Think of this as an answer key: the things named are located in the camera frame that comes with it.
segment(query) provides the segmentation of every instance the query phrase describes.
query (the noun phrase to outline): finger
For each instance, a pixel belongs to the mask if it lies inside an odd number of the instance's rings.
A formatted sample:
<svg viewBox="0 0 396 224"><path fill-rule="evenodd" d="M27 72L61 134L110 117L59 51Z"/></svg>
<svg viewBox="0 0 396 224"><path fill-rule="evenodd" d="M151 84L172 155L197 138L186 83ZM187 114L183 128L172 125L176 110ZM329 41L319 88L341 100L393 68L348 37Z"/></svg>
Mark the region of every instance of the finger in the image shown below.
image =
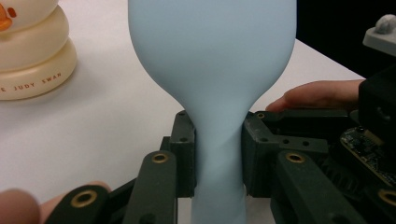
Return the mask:
<svg viewBox="0 0 396 224"><path fill-rule="evenodd" d="M287 91L269 104L268 111L290 108L340 108L353 110L358 106L359 85L362 80L316 81Z"/></svg>
<svg viewBox="0 0 396 224"><path fill-rule="evenodd" d="M110 187L101 181L92 181L90 183L88 183L87 185L98 185L98 186L102 186L105 189L107 189L107 191L111 191ZM65 194L59 195L45 203L42 203L40 205L40 210L41 210L41 218L40 218L40 223L44 223L47 218L50 216L50 214L52 213L53 209L55 208L55 206L62 200L62 198L64 197Z"/></svg>
<svg viewBox="0 0 396 224"><path fill-rule="evenodd" d="M38 204L33 196L20 189L10 189L0 193L0 223L37 224Z"/></svg>

